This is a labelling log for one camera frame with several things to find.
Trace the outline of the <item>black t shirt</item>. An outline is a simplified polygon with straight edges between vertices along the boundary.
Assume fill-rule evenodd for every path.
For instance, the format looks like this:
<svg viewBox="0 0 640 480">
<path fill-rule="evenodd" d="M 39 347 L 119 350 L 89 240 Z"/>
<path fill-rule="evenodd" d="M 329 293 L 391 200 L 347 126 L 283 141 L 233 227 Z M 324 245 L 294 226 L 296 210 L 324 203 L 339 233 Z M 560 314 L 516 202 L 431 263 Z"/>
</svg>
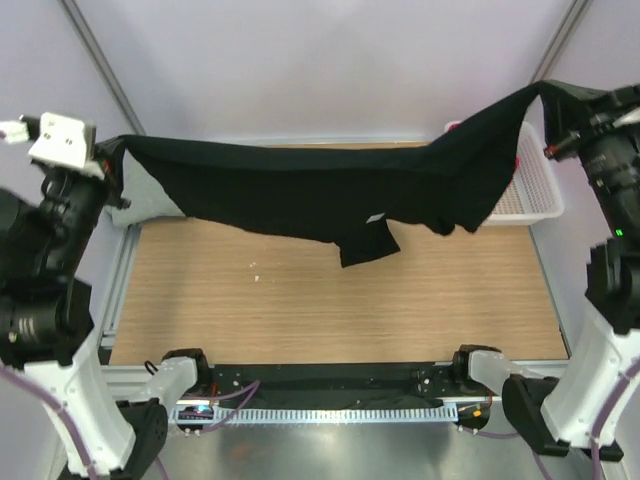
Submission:
<svg viewBox="0 0 640 480">
<path fill-rule="evenodd" d="M 527 110 L 541 101 L 508 104 L 507 97 L 421 147 L 275 148 L 119 135 L 98 151 L 123 189 L 128 151 L 186 217 L 332 243 L 347 267 L 398 251 L 390 221 L 444 236 L 463 228 L 442 216 L 454 176 L 485 148 L 513 162 Z"/>
</svg>

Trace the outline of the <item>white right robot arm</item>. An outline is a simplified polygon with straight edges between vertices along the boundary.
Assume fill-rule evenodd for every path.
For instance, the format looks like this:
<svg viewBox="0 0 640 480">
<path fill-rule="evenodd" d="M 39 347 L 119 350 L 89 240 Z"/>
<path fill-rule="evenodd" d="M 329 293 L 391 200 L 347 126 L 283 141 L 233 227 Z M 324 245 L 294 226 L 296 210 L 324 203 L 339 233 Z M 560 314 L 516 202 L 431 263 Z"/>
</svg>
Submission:
<svg viewBox="0 0 640 480">
<path fill-rule="evenodd" d="M 544 155 L 576 157 L 611 236 L 593 246 L 580 339 L 561 377 L 536 374 L 491 347 L 463 345 L 450 381 L 459 394 L 500 394 L 511 426 L 539 455 L 581 449 L 594 464 L 619 462 L 616 427 L 639 386 L 639 88 L 595 90 L 542 80 L 506 98 L 539 97 Z"/>
</svg>

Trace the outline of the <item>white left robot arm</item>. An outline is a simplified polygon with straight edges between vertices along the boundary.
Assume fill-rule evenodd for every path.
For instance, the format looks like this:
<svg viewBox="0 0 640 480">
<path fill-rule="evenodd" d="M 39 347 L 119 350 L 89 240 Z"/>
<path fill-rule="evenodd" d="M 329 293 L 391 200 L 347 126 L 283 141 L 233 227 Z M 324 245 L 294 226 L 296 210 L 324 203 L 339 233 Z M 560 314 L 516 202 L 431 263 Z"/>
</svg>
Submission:
<svg viewBox="0 0 640 480">
<path fill-rule="evenodd" d="M 139 479 L 161 452 L 169 414 L 212 387 L 199 349 L 167 353 L 147 383 L 115 399 L 100 363 L 91 288 L 76 271 L 108 181 L 48 167 L 42 201 L 1 194 L 1 375 L 34 395 L 67 454 L 66 479 Z"/>
</svg>

